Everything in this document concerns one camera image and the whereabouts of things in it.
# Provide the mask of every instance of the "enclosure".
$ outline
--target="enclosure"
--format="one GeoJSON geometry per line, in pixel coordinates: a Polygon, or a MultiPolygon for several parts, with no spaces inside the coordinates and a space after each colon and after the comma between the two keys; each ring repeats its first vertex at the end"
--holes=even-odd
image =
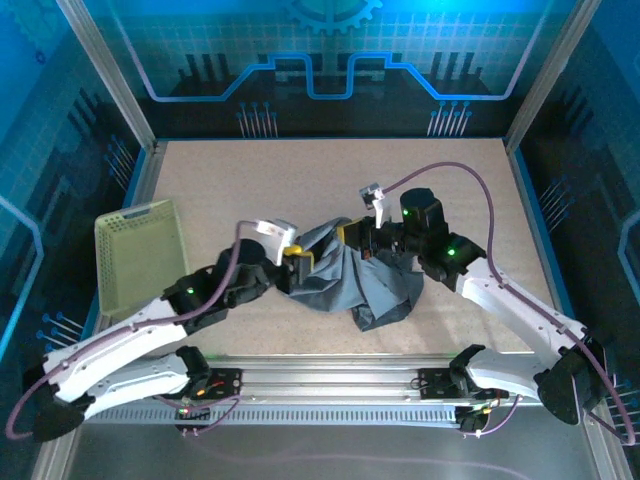
{"type": "MultiPolygon", "coordinates": [[[[0,0],[3,420],[34,359],[114,322],[97,293],[100,215],[172,199],[195,271],[231,245],[240,219],[277,217],[306,232],[358,218],[368,214],[362,187],[455,161],[493,195],[500,268],[614,341],[617,388],[637,426],[638,12],[638,0],[0,0]]],[[[472,177],[440,169],[409,186],[431,188],[451,228],[486,244],[472,177]]],[[[389,195],[394,218],[400,193],[389,195]]],[[[347,311],[314,312],[269,291],[184,343],[254,372],[244,400],[317,414],[356,396],[376,403],[383,391],[389,412],[402,414],[419,396],[396,375],[474,343],[529,350],[440,287],[426,279],[408,318],[367,332],[347,311]],[[262,374],[279,380],[266,388],[262,374]],[[320,384],[335,395],[318,394],[320,384]],[[362,393],[345,393],[352,387],[362,393]]],[[[611,401],[597,408],[624,433],[611,401]]],[[[158,422],[102,419],[42,446],[3,436],[0,465],[7,478],[195,477],[212,460],[221,478],[636,475],[637,447],[597,424],[571,428],[539,405],[521,410],[502,438],[479,442],[391,420],[273,416],[193,445],[158,422]],[[314,477],[304,455],[286,473],[246,458],[279,448],[319,455],[306,461],[326,472],[314,477]],[[412,463],[412,454],[425,458],[412,463]]],[[[28,405],[19,429],[35,414],[28,405]]]]}

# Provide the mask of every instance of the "gray fabric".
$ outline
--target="gray fabric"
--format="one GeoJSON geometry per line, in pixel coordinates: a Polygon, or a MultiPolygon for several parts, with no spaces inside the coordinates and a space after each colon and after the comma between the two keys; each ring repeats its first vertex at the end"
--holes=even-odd
{"type": "Polygon", "coordinates": [[[298,239],[304,250],[321,254],[315,257],[311,275],[289,297],[321,312],[351,309],[362,331],[406,318],[422,292],[422,273],[411,272],[411,258],[390,252],[360,258],[360,252],[346,247],[336,235],[336,227],[348,222],[331,220],[298,239]]]}

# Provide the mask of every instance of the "work surface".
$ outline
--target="work surface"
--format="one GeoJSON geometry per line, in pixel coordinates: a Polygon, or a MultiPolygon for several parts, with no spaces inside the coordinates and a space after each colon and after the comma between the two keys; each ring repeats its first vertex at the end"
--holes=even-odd
{"type": "MultiPolygon", "coordinates": [[[[256,140],[170,142],[155,199],[178,208],[191,270],[215,263],[233,241],[238,220],[282,218],[303,233],[325,221],[369,215],[358,190],[388,186],[435,162],[458,161],[487,182],[496,209],[494,256],[514,280],[551,302],[524,209],[499,139],[256,140]]],[[[486,246],[488,211],[468,173],[430,171],[389,195],[429,187],[452,231],[486,246]]],[[[273,289],[230,311],[227,320],[188,338],[206,355],[454,353],[471,343],[499,351],[526,345],[480,307],[425,279],[410,317],[361,333],[350,312],[324,314],[273,289]]]]}

